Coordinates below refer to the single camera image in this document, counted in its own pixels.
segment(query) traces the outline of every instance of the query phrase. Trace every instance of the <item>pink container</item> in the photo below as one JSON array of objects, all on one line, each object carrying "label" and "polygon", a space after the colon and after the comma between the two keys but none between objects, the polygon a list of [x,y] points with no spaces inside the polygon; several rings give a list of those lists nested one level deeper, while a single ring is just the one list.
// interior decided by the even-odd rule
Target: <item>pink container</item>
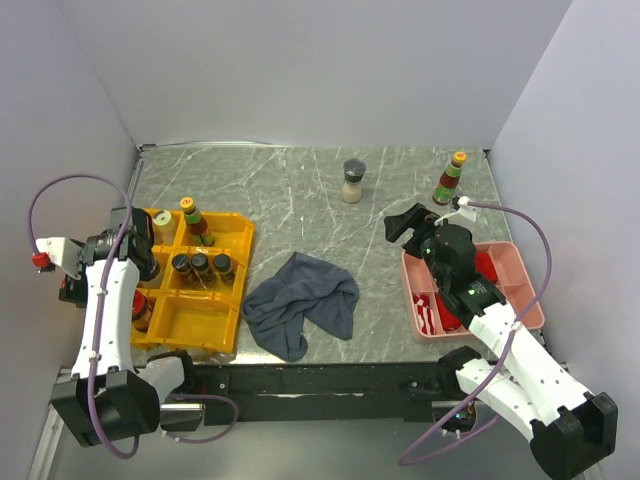
[{"label": "pink container", "polygon": [[[476,249],[478,252],[489,253],[498,274],[496,286],[507,297],[507,301],[516,313],[519,313],[533,299],[535,293],[517,247],[511,242],[488,242],[476,243]],[[435,297],[438,288],[433,277],[422,259],[412,257],[406,252],[402,253],[402,287],[411,323],[411,334],[416,342],[447,342],[473,337],[473,334],[464,327],[452,332],[445,332],[442,329]],[[413,303],[414,293],[424,293],[429,297],[429,307],[433,309],[434,314],[436,332],[434,335],[427,335],[420,330],[418,313]],[[539,304],[529,310],[522,319],[522,323],[529,330],[538,329],[544,325],[544,314]]]}]

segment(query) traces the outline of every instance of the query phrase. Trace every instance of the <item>marble countertop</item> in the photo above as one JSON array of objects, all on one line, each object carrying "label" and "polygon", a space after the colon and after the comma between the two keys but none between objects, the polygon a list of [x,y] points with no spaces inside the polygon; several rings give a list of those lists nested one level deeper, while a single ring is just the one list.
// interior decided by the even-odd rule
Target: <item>marble countertop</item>
[{"label": "marble countertop", "polygon": [[[487,355],[478,340],[420,345],[410,332],[400,282],[400,243],[384,238],[383,219],[420,202],[438,213],[431,195],[454,149],[302,148],[197,145],[143,149],[134,177],[138,207],[177,209],[191,195],[202,210],[238,212],[256,224],[246,291],[274,275],[295,251],[347,269],[360,287],[353,338],[339,340],[305,322],[307,354],[298,363],[436,361],[461,345]],[[489,165],[480,149],[469,157],[458,193],[498,203]],[[340,197],[342,164],[367,164],[362,200]],[[511,240],[500,212],[481,211],[476,241]],[[219,358],[196,358],[216,362]],[[241,321],[237,355],[229,363],[282,361],[256,345]]]}]

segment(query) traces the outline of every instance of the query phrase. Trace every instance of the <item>green label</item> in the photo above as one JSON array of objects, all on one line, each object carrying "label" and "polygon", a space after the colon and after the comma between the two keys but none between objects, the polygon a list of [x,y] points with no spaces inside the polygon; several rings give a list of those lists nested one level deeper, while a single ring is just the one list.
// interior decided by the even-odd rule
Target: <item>green label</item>
[{"label": "green label", "polygon": [[441,184],[438,184],[438,186],[436,187],[436,191],[433,194],[433,199],[436,202],[449,203],[453,198],[454,191],[455,188],[447,188],[443,187]]},{"label": "green label", "polygon": [[446,173],[450,177],[455,178],[460,176],[460,172],[462,172],[462,168],[454,167],[453,165],[449,164],[449,166],[447,167],[444,173]]},{"label": "green label", "polygon": [[191,238],[193,239],[193,243],[196,245],[203,245],[205,247],[213,247],[214,238],[211,234],[211,231],[207,228],[200,235],[196,235],[194,233],[191,234]]},{"label": "green label", "polygon": [[196,210],[193,213],[184,214],[184,221],[190,224],[198,223],[201,218],[202,215],[200,214],[200,210]]}]

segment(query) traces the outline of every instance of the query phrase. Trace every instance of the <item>salt shaker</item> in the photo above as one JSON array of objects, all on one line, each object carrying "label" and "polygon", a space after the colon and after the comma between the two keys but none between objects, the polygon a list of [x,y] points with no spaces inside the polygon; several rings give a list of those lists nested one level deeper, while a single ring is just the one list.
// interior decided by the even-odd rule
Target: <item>salt shaker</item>
[{"label": "salt shaker", "polygon": [[367,165],[357,158],[344,162],[344,184],[342,185],[342,200],[346,203],[358,203],[362,198],[362,177],[367,171]]}]

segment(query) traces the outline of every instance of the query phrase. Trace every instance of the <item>yellow compartment tray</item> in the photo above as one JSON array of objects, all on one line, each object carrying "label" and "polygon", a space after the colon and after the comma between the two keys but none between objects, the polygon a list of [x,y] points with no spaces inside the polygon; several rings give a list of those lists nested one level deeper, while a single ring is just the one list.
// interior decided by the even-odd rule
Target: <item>yellow compartment tray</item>
[{"label": "yellow compartment tray", "polygon": [[[145,208],[145,211],[153,216],[158,210]],[[178,225],[173,243],[163,244],[160,233],[154,231],[153,255],[163,269],[160,288],[138,287],[153,307],[149,330],[142,333],[132,326],[131,345],[144,350],[162,345],[170,350],[198,348],[208,354],[233,353],[255,226],[237,213],[202,212],[214,245],[196,246],[182,213],[170,212]],[[225,285],[217,274],[211,286],[185,285],[171,267],[173,257],[181,253],[189,258],[204,253],[210,264],[216,255],[228,255],[236,274],[233,285]]]}]

